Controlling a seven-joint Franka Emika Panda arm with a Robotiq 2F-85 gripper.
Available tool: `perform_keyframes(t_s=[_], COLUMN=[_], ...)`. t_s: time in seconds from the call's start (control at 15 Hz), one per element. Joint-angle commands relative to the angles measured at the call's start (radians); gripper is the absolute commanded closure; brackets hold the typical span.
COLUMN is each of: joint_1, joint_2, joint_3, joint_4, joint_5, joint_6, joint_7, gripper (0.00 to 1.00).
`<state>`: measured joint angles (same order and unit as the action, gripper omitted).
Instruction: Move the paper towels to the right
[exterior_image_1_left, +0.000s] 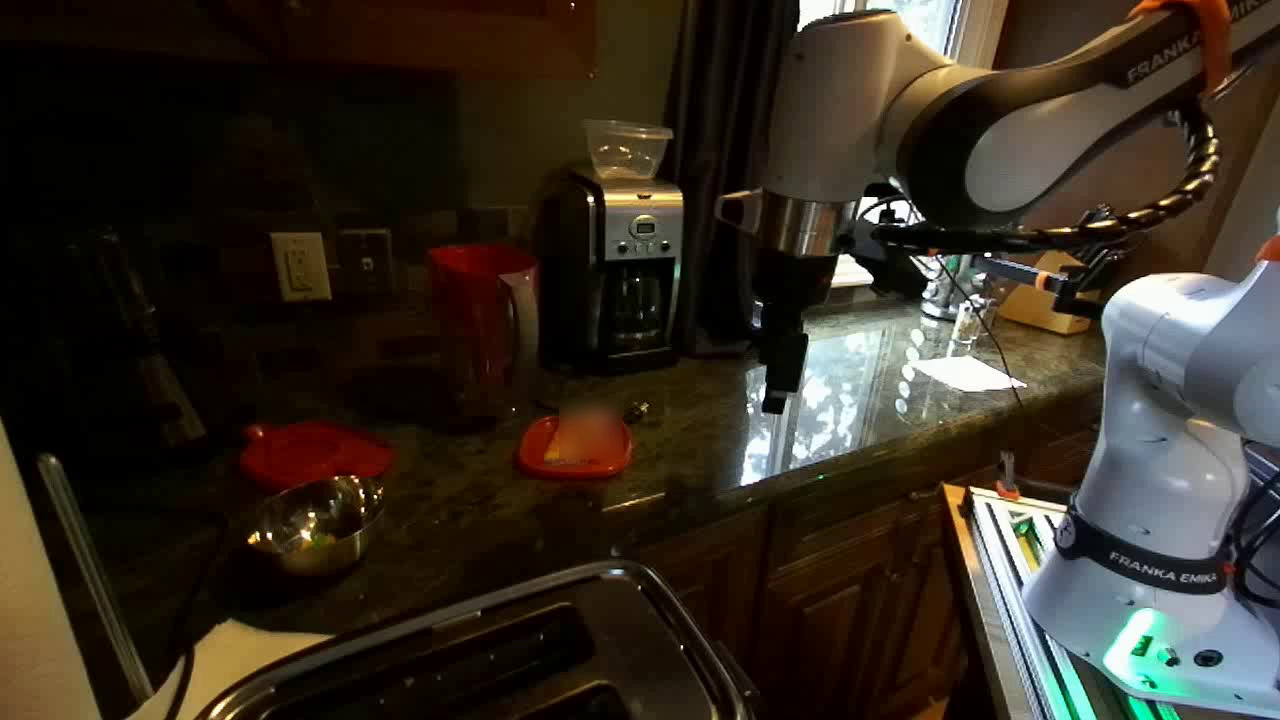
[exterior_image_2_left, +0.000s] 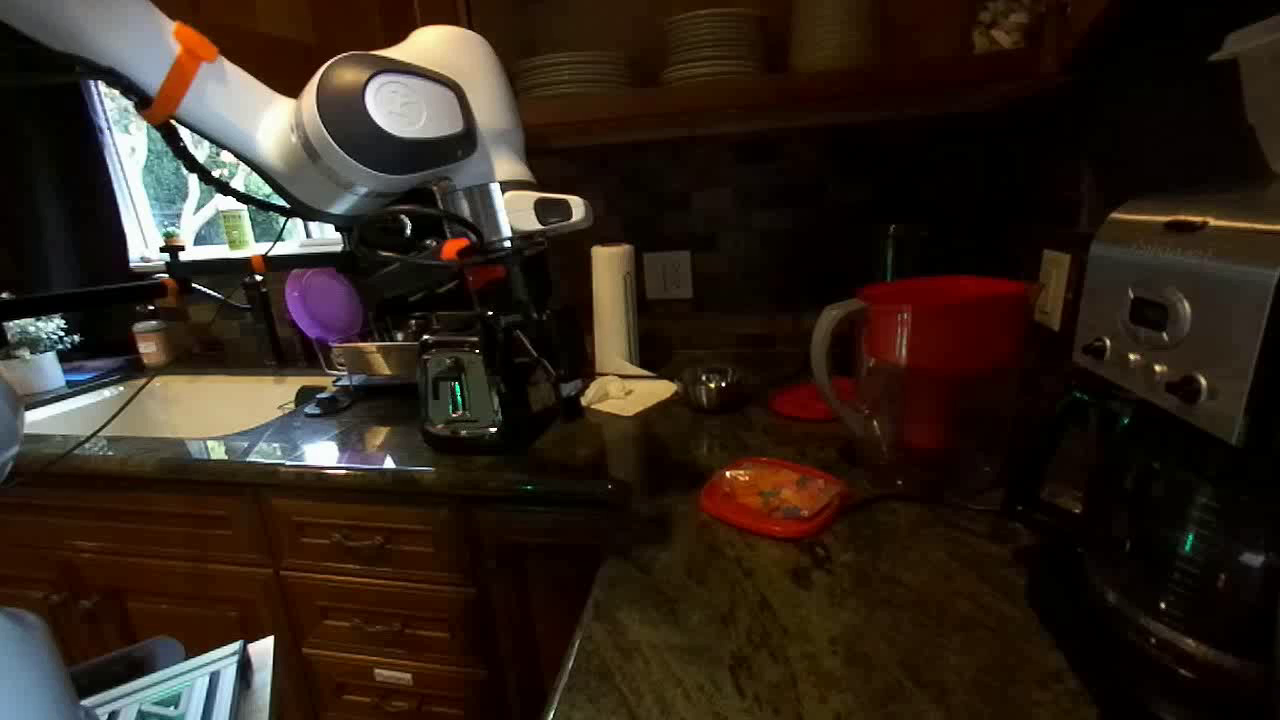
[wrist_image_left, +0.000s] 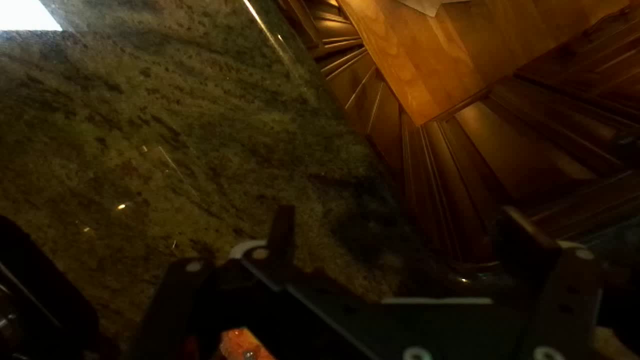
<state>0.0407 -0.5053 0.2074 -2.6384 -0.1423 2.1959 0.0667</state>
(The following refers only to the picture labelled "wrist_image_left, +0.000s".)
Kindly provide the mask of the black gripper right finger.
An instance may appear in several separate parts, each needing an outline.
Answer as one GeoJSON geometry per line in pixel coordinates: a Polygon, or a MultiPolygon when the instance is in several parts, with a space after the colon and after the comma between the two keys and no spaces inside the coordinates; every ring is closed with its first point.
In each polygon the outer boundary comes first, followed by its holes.
{"type": "Polygon", "coordinates": [[[592,360],[601,298],[595,256],[567,250],[540,293],[520,343],[520,360],[592,360]]]}

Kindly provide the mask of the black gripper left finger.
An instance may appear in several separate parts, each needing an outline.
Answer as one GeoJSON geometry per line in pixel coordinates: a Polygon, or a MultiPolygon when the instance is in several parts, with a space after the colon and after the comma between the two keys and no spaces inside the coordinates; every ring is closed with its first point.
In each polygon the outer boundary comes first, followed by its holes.
{"type": "Polygon", "coordinates": [[[214,266],[202,259],[172,262],[141,323],[133,360],[196,360],[195,311],[214,266]]]}

